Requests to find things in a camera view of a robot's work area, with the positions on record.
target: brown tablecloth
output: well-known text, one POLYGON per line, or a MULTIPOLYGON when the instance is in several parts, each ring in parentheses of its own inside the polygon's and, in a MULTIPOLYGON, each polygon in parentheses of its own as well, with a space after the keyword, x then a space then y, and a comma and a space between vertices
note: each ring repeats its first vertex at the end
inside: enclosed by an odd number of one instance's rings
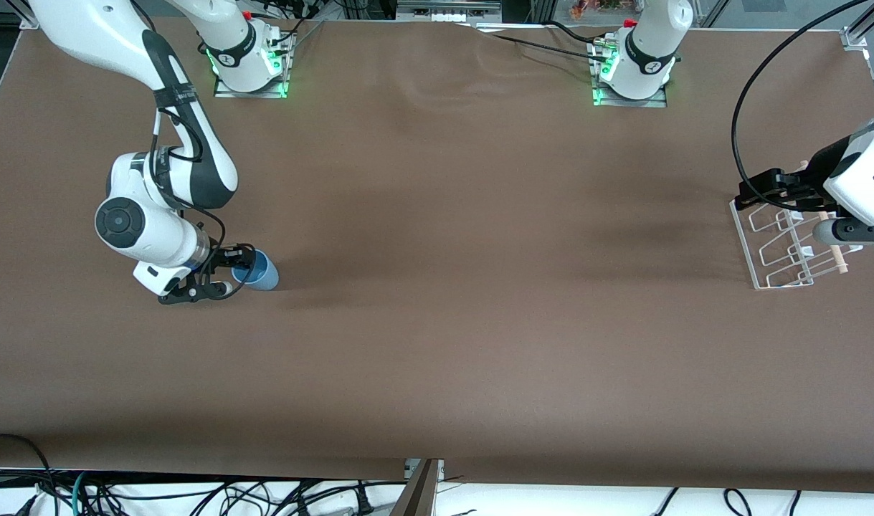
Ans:
MULTIPOLYGON (((669 108, 627 109, 593 106, 578 58, 436 23, 326 24, 290 98, 217 99, 191 26, 158 22, 239 168, 228 238, 283 287, 164 307, 136 284, 92 215, 151 93, 23 33, 0 431, 53 466, 874 490, 874 249, 756 292, 728 212, 732 107, 787 33, 691 32, 669 108)), ((860 53, 809 34, 749 98, 749 170, 872 115, 860 53)))

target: black cable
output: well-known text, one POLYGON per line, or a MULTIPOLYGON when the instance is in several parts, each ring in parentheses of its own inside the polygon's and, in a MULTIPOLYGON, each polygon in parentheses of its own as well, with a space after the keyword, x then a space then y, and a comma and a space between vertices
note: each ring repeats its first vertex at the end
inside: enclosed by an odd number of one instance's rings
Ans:
POLYGON ((800 503, 800 495, 802 494, 803 491, 799 489, 794 493, 794 499, 793 502, 790 502, 790 510, 788 510, 787 516, 794 516, 794 511, 797 510, 797 503, 800 503))
POLYGON ((552 25, 552 26, 558 27, 558 29, 561 29, 564 31, 564 34, 567 34, 571 38, 578 40, 578 42, 583 42, 583 43, 592 43, 596 38, 601 38, 604 35, 606 35, 606 33, 603 32, 599 36, 593 36, 593 38, 584 38, 580 34, 577 34, 576 32, 573 32, 572 30, 570 30, 570 27, 567 27, 566 25, 562 24, 561 22, 555 21, 553 19, 543 21, 542 25, 552 25))
POLYGON ((315 479, 300 480, 300 484, 296 487, 296 489, 290 491, 290 494, 283 497, 283 500, 280 500, 280 504, 278 504, 277 509, 275 509, 274 512, 270 513, 270 516, 277 516, 280 512, 282 512, 283 509, 285 509, 285 507, 290 505, 290 503, 293 503, 296 501, 296 499, 302 497, 303 493, 306 493, 306 491, 312 489, 315 486, 318 486, 318 484, 321 483, 321 480, 315 479))
POLYGON ((220 494, 221 491, 226 490, 226 488, 229 487, 230 484, 231 484, 230 482, 225 482, 225 483, 221 484, 220 487, 217 487, 216 489, 214 489, 210 493, 207 493, 207 496, 204 497, 204 499, 201 500, 201 502, 198 502, 198 504, 194 506, 194 509, 191 510, 191 513, 189 513, 189 516, 200 516, 200 514, 204 511, 204 508, 207 507, 207 505, 210 503, 210 500, 213 500, 214 497, 216 497, 218 494, 220 494))
MULTIPOLYGON (((0 434, 0 439, 19 441, 19 443, 26 444, 27 447, 32 448, 32 451, 37 455, 38 460, 41 461, 41 464, 44 467, 44 474, 46 474, 47 481, 49 481, 51 490, 57 494, 57 484, 55 484, 54 476, 53 474, 51 474, 51 466, 49 463, 47 463, 47 457, 44 456, 41 449, 38 448, 38 446, 33 443, 31 439, 16 434, 0 434)), ((57 500, 54 500, 54 514, 55 516, 60 515, 60 503, 58 503, 57 500)))
POLYGON ((153 25, 153 20, 149 17, 147 11, 143 10, 143 7, 139 6, 139 4, 136 3, 136 0, 131 0, 131 6, 134 7, 134 10, 138 12, 138 14, 147 20, 147 25, 151 28, 152 32, 156 32, 156 26, 153 25))
POLYGON ((669 502, 673 501, 673 497, 677 492, 679 492, 679 487, 673 487, 670 489, 669 494, 666 495, 666 498, 663 499, 663 503, 660 504, 660 509, 658 509, 657 512, 654 512, 652 516, 663 516, 663 513, 666 512, 666 507, 669 507, 669 502))
POLYGON ((136 496, 113 494, 112 493, 112 497, 116 497, 116 499, 122 499, 122 500, 172 500, 172 499, 178 499, 179 497, 200 497, 200 496, 208 495, 212 492, 213 492, 213 490, 211 489, 210 491, 198 491, 197 493, 178 493, 178 494, 174 494, 174 495, 159 495, 159 496, 152 496, 152 497, 136 497, 136 496))
MULTIPOLYGON (((162 108, 159 108, 159 112, 171 113, 171 111, 165 111, 162 108)), ((207 216, 207 218, 213 219, 214 222, 216 222, 217 225, 220 226, 220 238, 217 239, 217 245, 214 245, 213 247, 211 247, 210 252, 208 252, 208 254, 207 254, 207 259, 204 260, 204 264, 201 265, 201 271, 200 271, 200 273, 198 273, 197 283, 199 285, 203 285, 204 278, 207 276, 207 269, 210 268, 210 262, 213 260, 214 256, 217 255, 217 250, 221 249, 223 247, 223 241, 224 241, 224 239, 227 238, 227 225, 223 223, 223 220, 221 220, 219 218, 219 216, 213 215, 213 213, 211 213, 205 209, 201 209, 198 206, 193 205, 192 203, 189 203, 185 200, 179 199, 178 196, 175 196, 174 193, 164 189, 161 185, 159 185, 159 182, 156 179, 156 169, 154 166, 154 161, 156 159, 156 147, 157 147, 158 141, 159 141, 159 134, 154 134, 153 138, 151 140, 151 149, 149 150, 149 160, 148 160, 149 173, 151 174, 151 179, 152 179, 154 185, 156 185, 158 187, 159 191, 161 191, 162 193, 164 193, 167 196, 170 196, 170 199, 179 203, 180 206, 184 206, 184 208, 187 208, 187 209, 193 209, 193 210, 197 211, 198 213, 200 213, 201 215, 204 215, 204 216, 207 216)), ((252 251, 255 251, 255 247, 252 246, 251 244, 240 244, 240 247, 242 247, 242 246, 249 246, 249 248, 251 248, 252 251)), ((205 290, 204 291, 205 297, 209 298, 210 300, 214 300, 214 301, 227 300, 227 298, 232 297, 233 294, 236 294, 237 292, 239 292, 241 290, 241 288, 243 287, 243 285, 246 283, 246 281, 249 280, 249 278, 251 277, 252 271, 254 270, 254 267, 255 267, 255 264, 253 262, 250 265, 249 271, 247 271, 247 273, 244 276, 244 278, 242 279, 242 281, 240 281, 239 284, 233 288, 233 290, 227 292, 226 294, 223 294, 223 296, 213 296, 205 290)))
MULTIPOLYGON (((376 486, 404 486, 407 482, 404 481, 381 481, 381 482, 367 482, 364 484, 364 487, 376 487, 376 486)), ((323 491, 319 491, 318 493, 313 493, 305 497, 306 505, 316 503, 318 500, 326 499, 327 497, 332 497, 338 495, 340 493, 344 493, 347 491, 355 490, 357 487, 355 486, 340 486, 340 487, 329 487, 329 489, 325 489, 323 491)))
POLYGON ((272 42, 270 42, 270 44, 276 45, 280 42, 283 42, 283 40, 290 38, 290 36, 292 36, 293 34, 296 34, 296 29, 299 29, 299 27, 301 25, 303 25, 303 22, 305 22, 308 19, 309 19, 308 17, 305 17, 304 19, 300 19, 299 21, 296 22, 296 25, 293 26, 293 29, 287 30, 285 32, 287 34, 286 36, 284 36, 283 38, 279 38, 279 39, 272 39, 272 42))
POLYGON ((491 35, 494 36, 495 38, 508 40, 508 42, 522 43, 524 45, 536 47, 537 49, 545 49, 545 50, 551 50, 552 52, 560 52, 562 54, 577 56, 577 57, 581 57, 584 59, 590 59, 590 61, 598 61, 598 62, 606 61, 606 58, 604 58, 603 56, 590 55, 590 54, 583 53, 583 52, 572 52, 572 50, 558 49, 555 47, 550 47, 548 45, 542 45, 541 43, 527 42, 525 39, 516 39, 516 38, 510 38, 509 36, 501 36, 500 34, 491 34, 491 35))
POLYGON ((254 484, 254 486, 249 487, 249 489, 246 489, 246 490, 242 491, 241 493, 239 493, 239 496, 236 496, 236 497, 230 497, 228 491, 226 489, 224 489, 224 493, 227 494, 227 497, 226 497, 226 499, 223 500, 224 506, 221 506, 221 507, 223 507, 224 509, 220 510, 220 516, 229 516, 229 510, 232 509, 233 506, 236 505, 237 502, 248 502, 248 503, 254 503, 255 505, 257 505, 257 503, 253 502, 252 500, 244 500, 244 497, 246 497, 246 495, 249 494, 250 492, 252 492, 256 489, 259 489, 259 486, 262 486, 263 484, 264 484, 264 482, 258 482, 256 484, 254 484))
POLYGON ((198 144, 198 151, 194 154, 193 157, 189 158, 187 156, 179 156, 178 154, 175 154, 172 150, 168 152, 168 155, 178 160, 191 161, 192 163, 200 163, 201 158, 204 157, 204 141, 201 141, 201 137, 198 136, 196 132, 194 132, 194 128, 191 126, 191 124, 188 124, 188 121, 184 120, 184 118, 180 117, 180 115, 176 115, 175 113, 172 113, 170 110, 164 107, 158 107, 157 111, 161 112, 164 115, 167 115, 167 117, 169 117, 175 125, 181 124, 181 127, 184 127, 185 132, 188 133, 188 137, 191 138, 191 141, 196 141, 198 144))
POLYGON ((766 57, 765 60, 761 62, 761 64, 758 66, 758 68, 755 69, 755 72, 752 72, 752 76, 748 79, 748 81, 746 81, 746 85, 744 86, 744 88, 742 88, 742 92, 739 93, 739 99, 736 102, 736 108, 733 109, 733 120, 731 121, 731 133, 729 133, 729 137, 731 137, 731 146, 733 148, 733 160, 735 160, 735 162, 736 162, 736 168, 739 172, 739 177, 742 178, 742 182, 744 182, 746 184, 746 186, 749 187, 749 190, 752 190, 752 193, 754 193, 755 196, 759 197, 759 200, 761 200, 761 202, 775 206, 775 208, 790 209, 793 211, 810 211, 810 212, 829 211, 830 206, 816 206, 816 208, 797 208, 797 206, 794 206, 794 205, 789 205, 789 204, 777 202, 777 201, 768 199, 768 197, 766 197, 764 195, 764 193, 755 189, 755 186, 752 186, 752 182, 749 180, 749 176, 747 176, 746 170, 742 166, 742 157, 739 156, 739 142, 737 140, 737 126, 738 126, 738 122, 739 122, 739 111, 741 111, 742 103, 746 99, 746 95, 749 93, 749 88, 752 88, 752 85, 755 83, 755 79, 757 79, 759 77, 759 75, 761 75, 761 72, 764 71, 765 67, 768 66, 768 64, 771 62, 771 60, 774 59, 774 57, 777 56, 779 53, 781 53, 781 50, 787 48, 787 45, 790 45, 791 43, 794 42, 795 39, 799 38, 800 36, 803 36, 803 34, 806 33, 807 30, 812 29, 812 27, 815 27, 818 24, 826 21, 827 19, 830 19, 830 17, 836 16, 836 14, 843 13, 844 11, 851 9, 854 6, 859 6, 860 4, 863 4, 864 2, 867 2, 867 0, 852 0, 850 2, 847 2, 846 4, 841 4, 841 6, 835 7, 835 9, 830 10, 829 12, 827 12, 826 14, 823 14, 820 17, 817 17, 817 19, 814 19, 810 23, 807 23, 807 25, 804 25, 800 30, 797 30, 797 32, 791 34, 780 45, 778 45, 774 50, 772 50, 770 54, 768 54, 768 57, 766 57))
POLYGON ((736 516, 752 516, 752 509, 749 509, 749 502, 748 500, 746 500, 746 497, 742 496, 742 493, 739 492, 739 489, 725 489, 724 503, 726 504, 726 509, 730 509, 733 514, 736 514, 736 516), (736 510, 736 508, 733 507, 733 504, 729 502, 730 493, 735 493, 736 496, 738 496, 739 499, 742 500, 742 505, 746 508, 745 514, 736 510))
POLYGON ((374 506, 371 505, 370 499, 367 497, 367 489, 364 486, 364 481, 357 481, 357 489, 354 490, 354 495, 357 497, 358 516, 367 516, 367 514, 374 512, 374 506))

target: blue cup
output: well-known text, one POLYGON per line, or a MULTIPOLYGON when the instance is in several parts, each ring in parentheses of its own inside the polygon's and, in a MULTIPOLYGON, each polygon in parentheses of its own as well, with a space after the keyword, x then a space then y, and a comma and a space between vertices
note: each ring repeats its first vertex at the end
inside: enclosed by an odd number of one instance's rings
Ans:
MULTIPOLYGON (((239 283, 242 283, 247 273, 249 273, 249 269, 246 267, 233 267, 233 278, 239 283)), ((280 278, 277 275, 277 267, 274 267, 264 252, 256 249, 255 265, 252 267, 249 281, 246 281, 246 287, 254 288, 254 290, 273 290, 274 287, 277 287, 278 281, 280 278)))

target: wire rack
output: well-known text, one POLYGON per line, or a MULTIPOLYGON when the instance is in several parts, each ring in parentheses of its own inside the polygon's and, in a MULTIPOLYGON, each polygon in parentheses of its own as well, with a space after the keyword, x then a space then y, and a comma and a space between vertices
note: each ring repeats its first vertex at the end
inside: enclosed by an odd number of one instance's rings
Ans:
POLYGON ((813 226, 829 214, 804 216, 798 211, 761 205, 742 218, 734 203, 729 209, 756 290, 806 287, 821 275, 847 273, 846 254, 863 245, 826 245, 813 238, 813 226))

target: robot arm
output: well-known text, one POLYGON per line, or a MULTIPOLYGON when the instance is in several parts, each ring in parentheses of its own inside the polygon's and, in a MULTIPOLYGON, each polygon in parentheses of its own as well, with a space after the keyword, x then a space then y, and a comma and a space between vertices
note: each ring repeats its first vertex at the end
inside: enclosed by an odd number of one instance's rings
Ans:
POLYGON ((282 73, 280 29, 248 19, 234 0, 166 0, 191 21, 225 85, 237 92, 262 89, 282 73))
POLYGON ((695 12, 688 0, 649 0, 637 26, 614 33, 617 59, 600 79, 618 95, 640 100, 656 94, 669 81, 675 52, 692 26, 695 12))
MULTIPOLYGON (((175 52, 141 22, 129 0, 34 0, 32 6, 43 32, 64 52, 151 88, 158 113, 167 115, 179 134, 180 148, 156 148, 158 114, 153 149, 115 160, 107 198, 95 216, 103 242, 138 260, 135 277, 165 301, 182 279, 191 283, 194 271, 213 272, 210 261, 217 254, 200 226, 182 219, 178 210, 226 205, 239 183, 236 167, 175 52)), ((205 285, 193 287, 201 297, 228 291, 220 284, 207 285, 206 294, 205 285)))
MULTIPOLYGON (((771 169, 752 177, 768 199, 793 209, 825 209, 839 218, 824 220, 814 237, 830 245, 874 244, 874 118, 852 135, 818 151, 804 170, 771 169)), ((745 183, 739 184, 736 209, 760 204, 745 183)))

